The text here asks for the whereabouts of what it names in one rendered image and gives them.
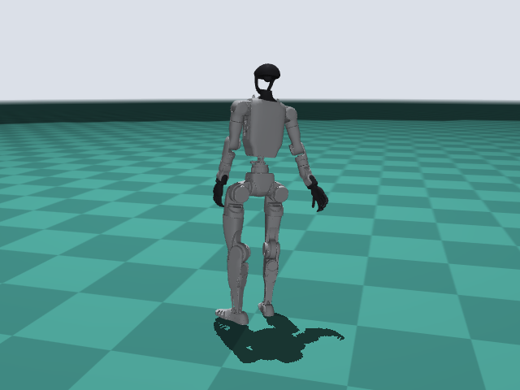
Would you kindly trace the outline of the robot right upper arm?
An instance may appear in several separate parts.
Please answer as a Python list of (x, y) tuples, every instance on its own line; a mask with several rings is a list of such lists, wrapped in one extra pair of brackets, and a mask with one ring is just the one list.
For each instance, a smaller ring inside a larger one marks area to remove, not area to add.
[(293, 107), (285, 106), (286, 108), (286, 117), (285, 117), (285, 127), (288, 132), (288, 136), (292, 142), (289, 145), (289, 149), (292, 155), (303, 154), (303, 147), (301, 144), (301, 134), (298, 127), (297, 122), (297, 112)]

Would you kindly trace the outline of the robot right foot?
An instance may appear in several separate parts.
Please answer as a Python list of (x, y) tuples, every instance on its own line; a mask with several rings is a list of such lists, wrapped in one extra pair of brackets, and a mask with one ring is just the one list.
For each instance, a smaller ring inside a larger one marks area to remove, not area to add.
[(258, 308), (264, 316), (271, 317), (275, 315), (273, 305), (269, 304), (269, 301), (267, 301), (266, 305), (263, 302), (259, 303)]

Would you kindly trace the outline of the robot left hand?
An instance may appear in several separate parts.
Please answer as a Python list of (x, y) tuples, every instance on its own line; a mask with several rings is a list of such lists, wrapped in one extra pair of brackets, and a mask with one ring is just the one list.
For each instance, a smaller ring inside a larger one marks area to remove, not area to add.
[(227, 181), (228, 181), (228, 176), (227, 175), (223, 175), (221, 181), (216, 178), (215, 182), (217, 184), (214, 186), (214, 190), (213, 190), (214, 196), (213, 196), (213, 199), (214, 199), (215, 203), (218, 206), (224, 207), (224, 205), (222, 204), (223, 186), (225, 184), (227, 184)]

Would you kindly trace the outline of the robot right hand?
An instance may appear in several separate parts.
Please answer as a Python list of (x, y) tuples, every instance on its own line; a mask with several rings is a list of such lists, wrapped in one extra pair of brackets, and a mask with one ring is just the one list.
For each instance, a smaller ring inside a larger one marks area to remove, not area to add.
[(311, 194), (313, 196), (313, 203), (312, 208), (314, 208), (315, 201), (318, 203), (318, 210), (317, 212), (323, 210), (323, 208), (326, 207), (326, 204), (328, 203), (328, 198), (324, 191), (317, 185), (318, 182), (314, 178), (313, 175), (310, 175), (310, 180), (312, 184), (310, 186), (306, 186), (308, 189), (311, 189)]

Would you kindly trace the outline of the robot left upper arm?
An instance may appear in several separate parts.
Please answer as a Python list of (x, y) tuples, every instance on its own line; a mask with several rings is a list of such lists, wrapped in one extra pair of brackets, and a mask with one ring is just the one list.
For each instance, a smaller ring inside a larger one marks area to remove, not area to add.
[(231, 105), (231, 117), (229, 123), (230, 150), (238, 150), (241, 147), (240, 134), (243, 125), (243, 116), (249, 111), (251, 101), (236, 100)]

